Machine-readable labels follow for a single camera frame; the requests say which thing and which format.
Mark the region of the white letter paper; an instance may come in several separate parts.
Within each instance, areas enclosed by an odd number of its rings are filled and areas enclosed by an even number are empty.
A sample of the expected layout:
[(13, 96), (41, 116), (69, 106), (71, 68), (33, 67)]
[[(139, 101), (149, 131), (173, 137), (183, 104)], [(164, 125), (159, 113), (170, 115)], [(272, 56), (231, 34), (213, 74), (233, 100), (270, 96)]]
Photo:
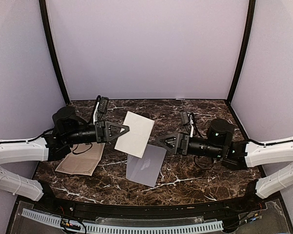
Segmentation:
[(128, 111), (123, 125), (128, 126), (129, 131), (117, 139), (114, 149), (137, 158), (142, 158), (154, 122), (154, 120)]

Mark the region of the grey envelope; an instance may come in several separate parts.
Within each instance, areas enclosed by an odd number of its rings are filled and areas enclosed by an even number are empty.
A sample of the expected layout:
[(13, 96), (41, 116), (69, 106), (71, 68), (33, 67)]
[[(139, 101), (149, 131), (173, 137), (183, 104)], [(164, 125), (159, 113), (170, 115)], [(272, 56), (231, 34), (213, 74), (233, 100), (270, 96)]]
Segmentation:
[(155, 187), (167, 150), (148, 144), (142, 158), (127, 155), (126, 179)]

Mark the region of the beige decorated letter sheet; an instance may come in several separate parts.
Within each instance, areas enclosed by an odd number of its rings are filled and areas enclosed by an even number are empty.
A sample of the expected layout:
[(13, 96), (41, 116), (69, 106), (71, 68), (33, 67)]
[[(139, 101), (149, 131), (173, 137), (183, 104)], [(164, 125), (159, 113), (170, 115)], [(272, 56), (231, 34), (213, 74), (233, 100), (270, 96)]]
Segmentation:
[(101, 161), (105, 144), (89, 143), (73, 145), (68, 154), (55, 169), (69, 175), (91, 176)]

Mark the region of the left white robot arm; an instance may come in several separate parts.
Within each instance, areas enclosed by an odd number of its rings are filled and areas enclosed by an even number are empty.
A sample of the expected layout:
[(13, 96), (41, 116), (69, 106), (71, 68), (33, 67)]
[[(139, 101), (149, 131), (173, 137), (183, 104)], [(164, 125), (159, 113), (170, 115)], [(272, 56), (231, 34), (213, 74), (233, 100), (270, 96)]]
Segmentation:
[(52, 117), (54, 127), (32, 139), (0, 140), (0, 190), (40, 201), (49, 213), (59, 209), (59, 201), (49, 184), (12, 173), (3, 164), (24, 161), (57, 161), (74, 145), (111, 142), (129, 132), (129, 127), (109, 121), (89, 123), (77, 116), (75, 108), (66, 106)]

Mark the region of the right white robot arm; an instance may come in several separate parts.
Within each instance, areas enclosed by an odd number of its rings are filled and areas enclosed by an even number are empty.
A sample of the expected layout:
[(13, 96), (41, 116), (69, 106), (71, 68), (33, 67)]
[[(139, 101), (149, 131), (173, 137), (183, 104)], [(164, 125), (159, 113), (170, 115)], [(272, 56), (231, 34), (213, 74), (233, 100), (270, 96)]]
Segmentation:
[(206, 138), (185, 133), (160, 136), (157, 143), (174, 155), (205, 156), (221, 161), (230, 170), (244, 170), (259, 165), (288, 162), (288, 166), (247, 185), (239, 207), (249, 212), (259, 199), (293, 185), (293, 136), (276, 141), (258, 142), (252, 139), (233, 141), (234, 126), (224, 119), (213, 119)]

